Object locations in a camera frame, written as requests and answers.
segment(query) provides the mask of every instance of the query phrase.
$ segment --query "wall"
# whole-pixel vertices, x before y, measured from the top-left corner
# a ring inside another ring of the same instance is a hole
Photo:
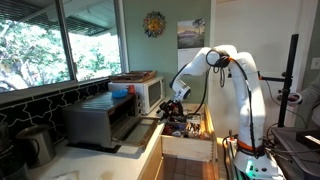
[[[169,81],[178,72],[177,22],[204,18],[205,46],[209,45],[211,0],[123,0],[129,69],[156,70],[165,78],[166,95],[173,91]],[[143,19],[152,11],[161,12],[166,19],[166,30],[157,38],[144,34]],[[204,76],[184,77],[192,89],[186,102],[199,103],[204,90]]]
[[[300,32],[302,2],[236,0],[217,3],[214,43],[232,44],[239,52],[251,53],[261,75],[282,78],[281,73],[286,71],[291,35]],[[307,37],[303,33],[299,36],[299,42],[303,44]],[[227,78],[223,89],[219,86],[218,75],[210,83],[213,84],[213,95],[209,97],[209,106],[217,136],[227,136],[229,129],[237,133],[239,112],[232,80]],[[266,131],[278,122],[280,101],[276,98],[279,95],[278,90],[283,88],[283,83],[261,81],[260,85],[267,111],[264,126]],[[286,123],[290,126],[294,120]]]
[[[0,122],[8,123],[11,140],[24,128],[48,124],[52,142],[58,142],[66,136],[61,109],[107,91],[107,83],[103,80],[0,104]]]
[[[317,69],[311,69],[311,62],[312,58],[314,57],[320,57],[320,3],[318,3],[317,6],[317,13],[314,20],[314,28],[312,32],[311,42],[310,42],[310,49],[308,53],[308,59],[306,62],[306,70],[304,73],[302,88],[306,88],[314,79],[315,77],[320,73],[320,70]],[[298,108],[298,114],[304,118],[306,123],[310,121],[311,117],[311,105],[305,105],[305,106],[299,106]],[[301,117],[296,118],[296,127],[304,127],[304,124],[302,122]]]

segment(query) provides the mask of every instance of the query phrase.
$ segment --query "kitchen counter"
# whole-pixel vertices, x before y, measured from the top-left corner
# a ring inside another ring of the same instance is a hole
[[[64,140],[55,147],[56,156],[48,164],[30,169],[33,180],[48,180],[64,174],[76,175],[79,180],[139,179],[154,145],[161,140],[164,123],[159,123],[145,151],[121,146],[117,153],[106,153],[66,146]]]

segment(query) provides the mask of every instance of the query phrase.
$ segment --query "blue object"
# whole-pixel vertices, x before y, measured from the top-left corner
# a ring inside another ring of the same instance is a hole
[[[127,94],[128,94],[127,89],[120,89],[120,90],[112,91],[113,98],[123,98],[123,97],[126,97]]]

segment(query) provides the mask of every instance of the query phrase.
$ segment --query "window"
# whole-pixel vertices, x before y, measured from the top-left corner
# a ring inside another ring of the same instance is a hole
[[[118,3],[1,0],[0,96],[124,71]]]

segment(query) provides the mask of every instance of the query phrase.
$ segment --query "poster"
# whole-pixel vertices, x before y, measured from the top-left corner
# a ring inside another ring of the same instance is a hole
[[[191,62],[204,47],[205,20],[196,19],[177,23],[178,71]]]

